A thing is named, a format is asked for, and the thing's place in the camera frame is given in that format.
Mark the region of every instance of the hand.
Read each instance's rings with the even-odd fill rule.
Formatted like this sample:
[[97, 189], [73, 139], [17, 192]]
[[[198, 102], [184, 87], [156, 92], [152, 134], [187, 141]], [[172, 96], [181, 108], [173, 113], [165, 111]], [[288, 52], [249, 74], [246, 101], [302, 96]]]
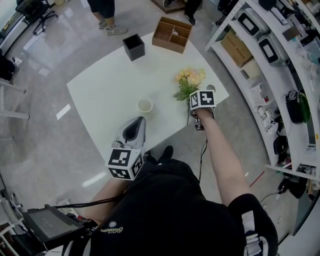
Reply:
[[202, 124], [204, 124], [206, 120], [213, 119], [212, 113], [209, 108], [198, 108], [195, 110], [195, 113], [198, 118], [200, 118]]

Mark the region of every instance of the person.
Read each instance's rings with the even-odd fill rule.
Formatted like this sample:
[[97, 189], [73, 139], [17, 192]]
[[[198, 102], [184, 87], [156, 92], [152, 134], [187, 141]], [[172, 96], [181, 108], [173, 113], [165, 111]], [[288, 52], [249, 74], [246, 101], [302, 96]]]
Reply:
[[[158, 161], [148, 155], [134, 181], [112, 178], [93, 198], [126, 191], [118, 203], [87, 208], [85, 217], [99, 225], [91, 237], [91, 256], [243, 256], [246, 237], [254, 233], [267, 241], [263, 255], [277, 254], [275, 226], [251, 193], [238, 157], [211, 112], [200, 108], [196, 114], [205, 129], [222, 204], [205, 199], [191, 168], [172, 159], [173, 147], [167, 146]], [[254, 228], [245, 232], [242, 215], [251, 211]]]
[[13, 84], [13, 76], [19, 71], [19, 66], [15, 65], [11, 60], [7, 59], [0, 53], [0, 78], [8, 80]]
[[[163, 6], [169, 7], [174, 0], [163, 0]], [[185, 3], [184, 16], [192, 26], [196, 25], [194, 14], [201, 4], [201, 0], [187, 0]]]
[[92, 14], [98, 19], [99, 29], [106, 29], [108, 36], [123, 35], [128, 29], [115, 25], [115, 0], [87, 0]]

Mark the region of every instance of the black and white marker cube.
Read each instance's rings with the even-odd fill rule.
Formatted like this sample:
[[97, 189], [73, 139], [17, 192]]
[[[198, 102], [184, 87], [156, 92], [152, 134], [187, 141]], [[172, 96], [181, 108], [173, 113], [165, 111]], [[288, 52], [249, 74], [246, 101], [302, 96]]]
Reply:
[[117, 179], [133, 181], [144, 165], [141, 149], [111, 148], [109, 162], [106, 163], [111, 175]]
[[190, 94], [190, 110], [215, 107], [215, 91], [197, 90]]

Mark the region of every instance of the office chair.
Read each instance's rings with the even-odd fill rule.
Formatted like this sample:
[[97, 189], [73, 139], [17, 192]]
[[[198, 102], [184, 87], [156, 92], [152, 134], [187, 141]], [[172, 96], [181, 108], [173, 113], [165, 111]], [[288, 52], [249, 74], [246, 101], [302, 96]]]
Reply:
[[21, 13], [25, 17], [25, 21], [30, 24], [31, 26], [39, 20], [38, 25], [33, 30], [33, 34], [36, 36], [36, 30], [39, 26], [42, 26], [42, 32], [45, 31], [45, 21], [50, 19], [51, 17], [58, 18], [58, 15], [55, 14], [54, 10], [49, 11], [50, 5], [47, 3], [43, 3], [42, 0], [17, 0], [17, 7], [15, 10], [18, 13]]

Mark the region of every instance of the flower bouquet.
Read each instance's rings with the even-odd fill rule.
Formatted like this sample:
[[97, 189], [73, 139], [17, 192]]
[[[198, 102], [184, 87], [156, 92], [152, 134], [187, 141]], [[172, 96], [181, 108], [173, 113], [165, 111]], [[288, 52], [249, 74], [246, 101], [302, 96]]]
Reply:
[[180, 91], [174, 95], [176, 100], [189, 102], [189, 95], [199, 90], [199, 86], [205, 78], [206, 72], [203, 68], [199, 70], [192, 67], [181, 69], [180, 73], [175, 76], [180, 88]]

